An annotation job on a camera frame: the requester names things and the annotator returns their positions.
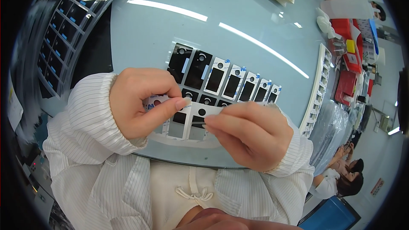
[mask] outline ceiling light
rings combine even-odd
[[[162,3],[158,3],[158,2],[153,2],[153,1],[148,1],[148,0],[128,0],[127,3],[131,3],[131,4],[135,4],[135,5],[141,5],[141,6],[150,6],[150,7],[154,7],[154,8],[160,8],[163,10],[168,10],[171,12],[175,12],[175,13],[180,13],[186,16],[190,16],[192,18],[201,20],[201,21],[207,21],[207,16],[201,15],[199,13],[195,13],[180,7],[176,7],[176,6],[171,6],[171,5],[167,5],[167,4],[162,4]]]
[[[398,131],[399,131],[399,126],[398,127],[396,127],[395,129],[393,129],[393,130],[391,130],[390,132],[388,132],[388,135],[392,135],[392,134],[395,134],[395,133],[397,133]]]
[[[273,54],[274,56],[276,56],[277,58],[279,58],[280,60],[282,60],[283,62],[285,62],[286,64],[288,64],[290,67],[292,67],[293,69],[295,69],[298,73],[300,73],[301,75],[303,75],[305,78],[310,78],[307,74],[304,73],[304,71],[302,71],[301,69],[299,69],[299,67],[297,67],[296,65],[294,65],[294,63],[290,62],[288,59],[286,59],[284,56],[282,56],[281,54],[279,54],[278,52],[274,51],[273,49],[269,48],[267,45],[261,43],[260,41],[258,41],[255,38],[250,37],[248,34],[245,34],[233,27],[230,27],[229,25],[226,25],[224,23],[219,23],[219,27],[225,28],[230,32],[233,32],[239,36],[241,36],[242,38],[247,39],[248,41],[255,43],[256,45],[258,45],[259,47],[263,48],[264,50],[268,51],[269,53]]]

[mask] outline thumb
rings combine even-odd
[[[149,135],[156,127],[163,124],[166,120],[176,114],[179,110],[190,101],[190,98],[176,97],[171,98],[156,105],[153,109],[147,113],[136,117],[135,127],[139,129],[139,133],[144,136]]]

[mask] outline cuff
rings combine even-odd
[[[294,130],[294,134],[283,159],[280,161],[277,167],[270,171],[264,172],[282,178],[293,174],[306,163],[309,163],[313,153],[313,143],[304,136],[301,136],[299,129],[276,104],[268,104],[268,106],[279,109],[280,112],[287,118],[288,125]]]
[[[115,123],[109,103],[117,74],[99,73],[80,80],[68,99],[68,113],[74,130],[85,132],[110,151],[127,155],[147,143],[147,138],[127,140]]]

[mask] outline person's right hand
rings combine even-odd
[[[255,102],[229,105],[204,122],[236,163],[260,172],[278,166],[294,134],[279,109]]]
[[[143,99],[165,93],[172,99],[145,111]],[[128,140],[149,135],[187,104],[168,71],[135,68],[124,69],[118,75],[110,90],[109,102],[115,123]]]

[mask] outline black hair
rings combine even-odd
[[[381,12],[379,13],[379,16],[381,17],[380,20],[381,20],[381,21],[386,20],[385,10],[383,10],[383,8],[382,8],[380,5],[378,5],[376,2],[374,2],[374,1],[372,1],[372,2],[375,4],[375,7],[381,11]]]
[[[355,163],[354,167],[351,168],[350,172],[359,172],[362,173],[364,169],[364,160],[358,159],[358,161]]]
[[[344,175],[341,175],[337,182],[337,197],[347,197],[356,195],[361,191],[364,184],[364,176],[359,172],[358,176],[351,182]]]

